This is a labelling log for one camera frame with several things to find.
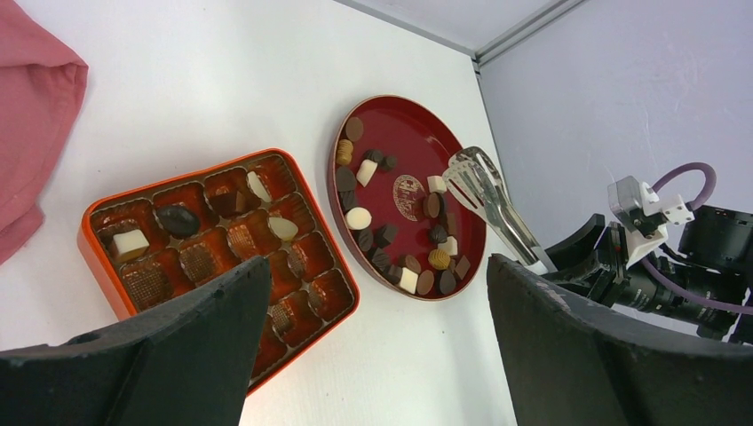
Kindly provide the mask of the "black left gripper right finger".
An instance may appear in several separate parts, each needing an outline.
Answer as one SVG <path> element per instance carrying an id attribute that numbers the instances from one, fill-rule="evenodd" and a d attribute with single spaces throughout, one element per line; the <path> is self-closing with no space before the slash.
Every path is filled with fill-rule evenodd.
<path id="1" fill-rule="evenodd" d="M 501 254 L 487 294 L 520 425 L 749 425 L 752 350 L 630 318 Z"/>

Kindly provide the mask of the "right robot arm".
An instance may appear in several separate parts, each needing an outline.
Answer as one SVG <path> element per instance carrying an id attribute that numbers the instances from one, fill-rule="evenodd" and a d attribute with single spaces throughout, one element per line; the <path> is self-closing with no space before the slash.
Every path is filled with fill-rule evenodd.
<path id="1" fill-rule="evenodd" d="M 662 244 L 648 262 L 683 290 L 743 307 L 752 305 L 752 216 L 701 206 L 685 225 L 677 249 Z M 547 249 L 557 270 L 545 279 L 590 300 L 661 315 L 697 326 L 700 337 L 751 343 L 752 318 L 689 301 L 645 267 L 628 266 L 627 234 L 617 222 L 593 215 L 573 235 Z"/>

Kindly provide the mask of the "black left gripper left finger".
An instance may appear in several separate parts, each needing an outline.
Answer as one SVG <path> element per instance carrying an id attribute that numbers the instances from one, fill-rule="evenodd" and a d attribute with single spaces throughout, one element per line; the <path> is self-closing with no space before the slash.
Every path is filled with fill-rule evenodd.
<path id="1" fill-rule="evenodd" d="M 2 424 L 238 424 L 271 284 L 256 256 L 61 345 L 3 351 Z"/>

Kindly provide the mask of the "orange chocolate box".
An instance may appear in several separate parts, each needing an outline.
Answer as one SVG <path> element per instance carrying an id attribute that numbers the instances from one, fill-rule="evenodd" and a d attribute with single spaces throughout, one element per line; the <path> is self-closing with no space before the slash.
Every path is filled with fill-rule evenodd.
<path id="1" fill-rule="evenodd" d="M 255 171 L 272 196 L 262 202 L 249 189 Z M 241 191 L 248 211 L 224 218 L 210 206 L 216 193 Z M 181 205 L 201 220 L 186 239 L 173 238 L 156 217 L 157 208 Z M 294 222 L 293 241 L 280 241 L 269 217 Z M 118 263 L 115 234 L 141 230 L 149 249 Z M 85 212 L 78 248 L 116 317 L 125 320 L 181 296 L 255 256 L 268 259 L 272 288 L 266 322 L 250 381 L 263 386 L 355 312 L 360 291 L 293 157 L 268 148 L 183 176 L 95 201 Z"/>

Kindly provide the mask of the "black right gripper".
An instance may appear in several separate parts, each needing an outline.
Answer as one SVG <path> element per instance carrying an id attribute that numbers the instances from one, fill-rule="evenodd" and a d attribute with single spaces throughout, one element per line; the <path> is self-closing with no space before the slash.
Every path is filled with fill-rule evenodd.
<path id="1" fill-rule="evenodd" d="M 607 307 L 615 304 L 697 326 L 700 337 L 722 339 L 734 327 L 732 341 L 752 340 L 749 315 L 713 307 L 713 303 L 752 305 L 752 225 L 691 223 L 677 250 L 626 267 L 623 231 L 593 214 L 564 240 L 545 250 L 557 267 L 543 278 Z"/>

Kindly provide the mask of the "white oval chocolate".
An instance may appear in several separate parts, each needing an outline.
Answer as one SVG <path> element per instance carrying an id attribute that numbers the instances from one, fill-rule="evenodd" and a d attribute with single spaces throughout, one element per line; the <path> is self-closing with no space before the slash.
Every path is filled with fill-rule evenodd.
<path id="1" fill-rule="evenodd" d="M 284 217 L 269 217 L 268 227 L 280 241 L 293 241 L 299 232 L 298 226 Z"/>

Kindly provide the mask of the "silver white-handled tongs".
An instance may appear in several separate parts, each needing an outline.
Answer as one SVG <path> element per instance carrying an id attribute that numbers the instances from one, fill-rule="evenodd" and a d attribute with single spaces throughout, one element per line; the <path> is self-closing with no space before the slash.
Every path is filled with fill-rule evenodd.
<path id="1" fill-rule="evenodd" d="M 449 192 L 496 234 L 513 258 L 538 275 L 558 269 L 511 202 L 506 182 L 478 146 L 451 155 L 441 175 Z"/>

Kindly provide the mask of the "brown square chocolate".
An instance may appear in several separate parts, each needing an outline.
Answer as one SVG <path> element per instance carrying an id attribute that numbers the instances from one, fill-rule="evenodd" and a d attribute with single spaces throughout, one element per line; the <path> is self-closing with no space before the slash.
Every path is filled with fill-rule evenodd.
<path id="1" fill-rule="evenodd" d="M 212 209 L 224 218 L 238 217 L 248 211 L 248 200 L 237 189 L 213 194 L 208 201 Z"/>

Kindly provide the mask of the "dark oval chocolate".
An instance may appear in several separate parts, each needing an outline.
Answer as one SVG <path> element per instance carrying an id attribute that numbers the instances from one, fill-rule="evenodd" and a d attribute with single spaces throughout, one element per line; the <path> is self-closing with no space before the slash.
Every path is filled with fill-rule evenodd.
<path id="1" fill-rule="evenodd" d="M 168 205 L 155 211 L 162 228 L 173 238 L 186 239 L 199 232 L 200 218 L 190 209 L 181 205 Z"/>

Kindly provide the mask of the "white leaf chocolate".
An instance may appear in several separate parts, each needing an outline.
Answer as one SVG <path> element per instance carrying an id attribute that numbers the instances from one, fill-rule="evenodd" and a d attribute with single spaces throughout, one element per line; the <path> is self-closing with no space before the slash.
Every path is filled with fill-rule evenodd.
<path id="1" fill-rule="evenodd" d="M 262 202 L 270 203 L 272 201 L 272 196 L 268 191 L 266 184 L 262 181 L 257 172 L 248 172 L 246 182 L 251 192 Z"/>

